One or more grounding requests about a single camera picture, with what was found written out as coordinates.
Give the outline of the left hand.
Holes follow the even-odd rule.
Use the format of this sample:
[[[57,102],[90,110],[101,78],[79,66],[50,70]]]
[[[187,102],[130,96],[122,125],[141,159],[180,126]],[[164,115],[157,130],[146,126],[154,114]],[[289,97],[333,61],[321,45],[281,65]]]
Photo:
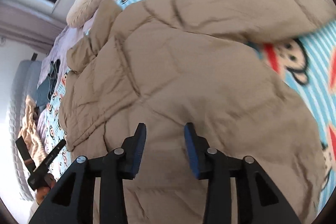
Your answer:
[[[51,173],[47,174],[47,177],[50,181],[49,186],[44,186],[41,188],[37,189],[36,195],[35,195],[35,199],[38,205],[40,205],[43,200],[45,199],[45,197],[48,195],[48,193],[50,192],[50,190],[55,186],[56,184],[56,180],[54,178],[54,176]]]

